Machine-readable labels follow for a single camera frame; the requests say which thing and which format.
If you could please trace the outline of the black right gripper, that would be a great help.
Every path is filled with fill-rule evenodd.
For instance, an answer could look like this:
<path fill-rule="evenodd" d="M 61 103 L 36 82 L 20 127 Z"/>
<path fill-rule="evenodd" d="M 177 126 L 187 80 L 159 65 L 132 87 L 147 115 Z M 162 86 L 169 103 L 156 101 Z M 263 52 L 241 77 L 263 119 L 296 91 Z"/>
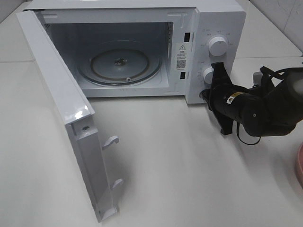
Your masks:
<path fill-rule="evenodd" d="M 220 113 L 237 121 L 247 123 L 251 120 L 251 93 L 247 88 L 230 85 L 231 80 L 223 62 L 211 64 L 213 77 L 211 87 L 203 90 L 203 100 Z"/>

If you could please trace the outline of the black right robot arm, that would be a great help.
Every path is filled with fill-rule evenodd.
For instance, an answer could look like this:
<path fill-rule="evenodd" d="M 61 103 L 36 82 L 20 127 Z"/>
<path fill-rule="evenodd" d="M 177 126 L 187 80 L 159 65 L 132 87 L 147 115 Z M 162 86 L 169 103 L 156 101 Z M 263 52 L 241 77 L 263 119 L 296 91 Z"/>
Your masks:
<path fill-rule="evenodd" d="M 223 62 L 211 66 L 211 85 L 199 96 L 215 115 L 221 134 L 232 134 L 236 123 L 253 137 L 285 136 L 303 119 L 301 67 L 273 71 L 263 66 L 253 74 L 253 87 L 245 88 L 232 83 Z"/>

